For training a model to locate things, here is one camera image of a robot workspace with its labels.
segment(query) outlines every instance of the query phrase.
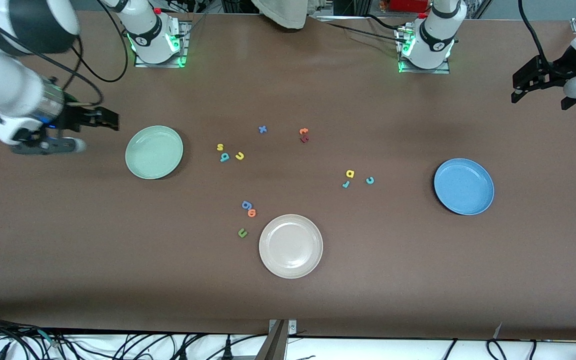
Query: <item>green led light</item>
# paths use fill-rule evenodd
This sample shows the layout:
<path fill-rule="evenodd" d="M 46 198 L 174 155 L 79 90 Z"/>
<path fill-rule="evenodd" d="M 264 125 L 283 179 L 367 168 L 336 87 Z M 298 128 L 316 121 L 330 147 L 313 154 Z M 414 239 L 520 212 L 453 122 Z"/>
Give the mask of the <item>green led light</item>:
<path fill-rule="evenodd" d="M 402 48 L 401 53 L 406 57 L 409 57 L 410 53 L 412 53 L 412 47 L 415 45 L 415 37 L 410 36 L 409 41 L 406 41 L 406 45 Z"/>
<path fill-rule="evenodd" d="M 187 59 L 188 57 L 186 55 L 183 55 L 176 60 L 176 64 L 179 66 L 179 68 L 185 68 Z"/>
<path fill-rule="evenodd" d="M 168 45 L 170 47 L 170 51 L 173 51 L 174 53 L 177 52 L 177 50 L 179 50 L 179 43 L 178 42 L 172 42 L 170 39 L 172 37 L 170 35 L 166 36 L 166 41 L 168 42 Z"/>
<path fill-rule="evenodd" d="M 135 50 L 135 44 L 133 43 L 133 39 L 131 39 L 130 36 L 128 36 L 128 41 L 130 41 L 130 48 L 132 49 L 132 52 L 136 53 L 137 50 Z"/>

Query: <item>electrical wire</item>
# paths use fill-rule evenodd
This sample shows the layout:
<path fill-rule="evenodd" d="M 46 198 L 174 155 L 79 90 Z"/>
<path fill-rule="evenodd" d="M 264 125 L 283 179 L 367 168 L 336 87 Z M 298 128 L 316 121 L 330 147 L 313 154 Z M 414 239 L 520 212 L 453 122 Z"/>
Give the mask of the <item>electrical wire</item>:
<path fill-rule="evenodd" d="M 83 66 L 90 71 L 90 74 L 92 74 L 94 77 L 96 77 L 97 79 L 101 80 L 102 82 L 105 83 L 116 83 L 119 80 L 121 80 L 124 75 L 126 75 L 126 71 L 128 70 L 128 46 L 126 46 L 126 42 L 124 41 L 124 36 L 122 35 L 122 31 L 119 30 L 119 26 L 117 25 L 117 22 L 115 21 L 115 19 L 113 18 L 113 16 L 110 14 L 110 11 L 108 11 L 108 8 L 100 1 L 100 0 L 96 0 L 96 2 L 99 3 L 99 5 L 103 8 L 103 11 L 105 11 L 105 14 L 108 15 L 108 18 L 110 19 L 110 21 L 112 22 L 112 25 L 114 26 L 114 29 L 117 31 L 117 35 L 119 35 L 119 41 L 121 41 L 121 45 L 123 46 L 123 56 L 124 56 L 124 60 L 123 60 L 123 70 L 121 71 L 121 73 L 119 74 L 119 76 L 115 77 L 114 79 L 106 79 L 100 75 L 98 75 L 98 73 L 96 73 L 90 66 L 89 64 L 87 64 L 86 60 L 84 60 L 84 54 L 83 54 L 83 46 L 82 46 L 82 39 L 79 39 L 79 49 L 80 51 L 75 50 L 75 47 L 71 47 L 71 50 L 73 50 L 73 52 L 75 53 L 75 55 L 77 55 L 78 60 L 80 61 L 81 64 L 83 64 Z"/>
<path fill-rule="evenodd" d="M 388 40 L 396 41 L 397 43 L 406 43 L 406 40 L 405 40 L 405 39 L 401 39 L 401 38 L 394 38 L 394 37 L 391 37 L 391 36 L 385 36 L 385 35 L 375 34 L 374 32 L 368 32 L 368 31 L 364 31 L 364 30 L 354 29 L 354 28 L 352 28 L 352 27 L 347 27 L 347 26 L 343 26 L 343 25 L 337 25 L 336 23 L 329 23 L 329 22 L 327 22 L 327 24 L 330 25 L 331 27 L 336 27 L 336 28 L 340 28 L 340 29 L 346 29 L 346 30 L 350 30 L 351 32 L 370 35 L 371 37 L 388 39 Z"/>
<path fill-rule="evenodd" d="M 390 29 L 390 30 L 397 30 L 397 28 L 403 27 L 404 25 L 406 25 L 406 23 L 402 23 L 402 25 L 388 25 L 388 23 L 383 22 L 380 18 L 378 18 L 374 14 L 369 14 L 369 13 L 362 14 L 361 17 L 362 18 L 371 18 L 372 20 L 375 20 L 377 23 L 379 23 L 379 25 L 381 25 L 382 27 L 384 27 L 386 29 Z"/>
<path fill-rule="evenodd" d="M 121 357 L 119 357 L 119 358 L 117 358 L 117 354 L 119 354 L 119 350 L 121 350 L 121 348 L 117 349 L 117 352 L 114 353 L 114 356 L 112 356 L 112 358 L 114 358 L 114 359 L 119 359 L 119 360 L 123 360 L 123 359 L 124 359 L 124 356 L 125 356 L 126 354 L 130 353 L 130 350 L 131 350 L 132 348 L 134 348 L 135 346 L 137 346 L 137 344 L 141 343 L 142 341 L 146 340 L 147 338 L 154 337 L 154 335 L 155 335 L 154 333 L 149 333 L 149 334 L 147 334 L 146 336 L 142 337 L 141 339 L 138 339 L 137 341 L 135 341 L 135 342 L 134 342 L 133 344 L 131 344 L 131 346 L 129 346 L 128 348 L 126 348 L 126 347 L 124 346 L 124 347 L 123 347 L 122 354 L 121 354 Z M 128 342 L 136 339 L 138 336 L 139 336 L 139 335 L 135 335 L 132 339 L 128 340 Z"/>
<path fill-rule="evenodd" d="M 486 350 L 488 351 L 488 355 L 490 355 L 490 358 L 493 358 L 494 360 L 499 360 L 499 358 L 497 356 L 493 355 L 492 350 L 490 350 L 490 344 L 495 344 L 496 348 L 499 350 L 499 353 L 501 353 L 501 357 L 503 358 L 503 360 L 508 360 L 506 358 L 506 354 L 504 353 L 503 349 L 501 348 L 501 345 L 495 339 L 490 339 L 490 340 L 486 341 Z"/>
<path fill-rule="evenodd" d="M 146 346 L 146 347 L 144 347 L 143 349 L 141 349 L 141 351 L 140 351 L 139 353 L 137 353 L 137 355 L 135 356 L 134 360 L 138 360 L 138 359 L 141 357 L 141 355 L 142 355 L 146 350 L 148 350 L 148 349 L 151 348 L 151 346 L 153 346 L 153 345 L 157 344 L 158 342 L 160 342 L 160 341 L 162 341 L 162 340 L 164 340 L 164 339 L 166 339 L 166 338 L 169 338 L 169 337 L 172 337 L 172 333 L 169 333 L 169 334 L 167 334 L 167 335 L 163 335 L 162 337 L 156 339 L 156 340 L 153 341 L 151 344 L 149 344 L 148 346 Z"/>
<path fill-rule="evenodd" d="M 39 348 L 41 349 L 41 360 L 51 360 L 50 358 L 50 354 L 48 353 L 48 346 L 46 346 L 46 339 L 41 338 L 41 342 L 39 342 L 40 339 L 37 339 L 35 337 L 31 337 L 31 340 L 33 340 L 35 342 L 35 344 L 37 344 L 39 346 Z"/>
<path fill-rule="evenodd" d="M 85 348 L 84 346 L 79 344 L 77 341 L 71 341 L 71 342 L 74 344 L 74 346 L 80 348 L 85 353 L 93 354 L 93 355 L 100 356 L 100 357 L 106 358 L 106 359 L 112 359 L 113 358 L 112 355 L 106 355 L 105 353 L 100 353 L 98 351 L 93 351 L 93 350 L 90 350 L 89 348 Z"/>
<path fill-rule="evenodd" d="M 77 35 L 77 43 L 79 45 L 79 54 L 81 56 L 77 56 L 77 63 L 75 64 L 75 68 L 73 69 L 75 71 L 75 73 L 77 73 L 77 71 L 80 70 L 80 68 L 82 67 L 82 59 L 84 56 L 84 45 L 82 43 L 82 37 L 80 37 L 79 35 Z M 66 89 L 68 89 L 69 86 L 71 86 L 71 83 L 73 82 L 73 80 L 75 80 L 75 75 L 73 75 L 71 73 L 70 77 L 68 78 L 68 80 L 66 80 L 66 82 L 63 84 L 63 86 L 61 87 L 62 91 L 66 91 Z"/>
<path fill-rule="evenodd" d="M 537 32 L 535 32 L 535 29 L 533 28 L 530 21 L 528 21 L 528 18 L 526 17 L 526 12 L 524 11 L 524 0 L 517 0 L 517 3 L 519 6 L 519 16 L 521 16 L 521 20 L 523 21 L 524 25 L 526 25 L 526 28 L 528 28 L 528 32 L 530 32 L 530 36 L 532 37 L 534 45 L 537 47 L 537 52 L 539 53 L 539 59 L 543 63 L 543 66 L 545 66 L 549 71 L 551 71 L 551 73 L 554 73 L 554 75 L 564 78 L 568 77 L 566 73 L 556 70 L 553 67 L 553 64 L 551 64 L 546 58 L 546 53 L 544 53 L 542 43 L 541 41 L 539 41 L 539 38 L 537 37 Z"/>
<path fill-rule="evenodd" d="M 195 335 L 192 339 L 188 340 L 188 342 L 185 342 L 184 344 L 181 345 L 181 347 L 179 348 L 179 350 L 176 351 L 176 353 L 174 353 L 174 355 L 172 355 L 172 357 L 170 358 L 170 360 L 176 360 L 176 358 L 180 358 L 181 355 L 186 351 L 186 349 L 194 342 L 196 342 L 197 340 L 206 337 L 206 335 L 208 335 L 207 333 L 198 333 L 197 335 Z"/>
<path fill-rule="evenodd" d="M 451 351 L 453 351 L 453 347 L 455 347 L 455 344 L 457 344 L 457 338 L 456 337 L 454 339 L 452 339 L 450 346 L 448 346 L 448 351 L 446 351 L 446 354 L 443 356 L 443 360 L 448 360 L 448 357 L 450 357 L 450 353 L 451 353 Z"/>
<path fill-rule="evenodd" d="M 528 356 L 528 360 L 533 360 L 533 356 L 535 356 L 535 351 L 537 350 L 537 340 L 530 340 L 530 342 L 532 343 L 532 349 L 530 349 L 530 356 Z M 508 358 L 506 358 L 506 354 L 501 348 L 501 345 L 499 342 L 497 342 L 496 339 L 490 339 L 486 341 L 486 350 L 488 355 L 490 355 L 490 358 L 493 358 L 494 360 L 500 360 L 498 357 L 494 356 L 492 350 L 490 350 L 490 344 L 494 344 L 496 346 L 503 360 L 508 360 Z"/>
<path fill-rule="evenodd" d="M 71 105 L 73 107 L 94 107 L 94 106 L 100 105 L 101 103 L 104 102 L 104 94 L 97 87 L 97 85 L 95 85 L 91 80 L 88 80 L 84 75 L 81 75 L 77 71 L 69 68 L 68 66 L 65 66 L 64 64 L 62 64 L 58 61 L 55 61 L 54 59 L 51 59 L 50 57 L 48 57 L 48 56 L 46 56 L 40 52 L 32 50 L 32 48 L 29 48 L 28 46 L 23 44 L 18 38 L 12 36 L 11 34 L 9 34 L 6 30 L 2 29 L 1 27 L 0 27 L 0 34 L 7 37 L 8 39 L 10 39 L 10 41 L 17 44 L 18 46 L 30 51 L 33 55 L 36 55 L 37 57 L 47 61 L 48 63 L 53 64 L 53 66 L 56 66 L 57 68 L 60 68 L 61 70 L 66 71 L 67 73 L 74 75 L 74 76 L 78 77 L 79 79 L 83 80 L 83 82 L 88 84 L 96 92 L 96 94 L 98 96 L 98 100 L 96 100 L 94 102 L 71 102 L 71 103 L 68 103 L 68 105 Z"/>
<path fill-rule="evenodd" d="M 258 338 L 258 337 L 265 337 L 265 336 L 267 336 L 267 335 L 268 335 L 267 333 L 259 333 L 258 335 L 250 335 L 250 336 L 247 336 L 247 337 L 242 337 L 242 338 L 239 339 L 239 340 L 236 340 L 236 341 L 231 342 L 230 346 L 234 346 L 235 344 L 238 344 L 238 343 L 240 343 L 240 342 L 245 342 L 245 341 L 248 340 L 248 339 Z M 221 352 L 224 351 L 224 350 L 226 350 L 226 346 L 220 348 L 219 351 L 217 351 L 217 352 L 213 353 L 212 355 L 208 356 L 208 358 L 206 358 L 206 360 L 210 360 L 210 359 L 214 358 L 215 356 L 219 355 L 219 353 L 221 353 Z"/>

